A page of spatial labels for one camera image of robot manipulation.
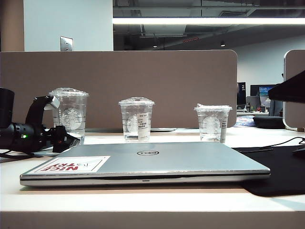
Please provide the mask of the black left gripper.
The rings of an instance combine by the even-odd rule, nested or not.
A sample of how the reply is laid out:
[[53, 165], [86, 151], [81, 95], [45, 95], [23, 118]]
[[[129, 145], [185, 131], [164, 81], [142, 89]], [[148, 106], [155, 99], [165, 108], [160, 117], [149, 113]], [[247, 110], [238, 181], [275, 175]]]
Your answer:
[[63, 125], [55, 127], [53, 145], [47, 138], [45, 125], [13, 123], [13, 126], [13, 151], [32, 153], [53, 146], [54, 153], [61, 153], [80, 143], [80, 139], [68, 134]]

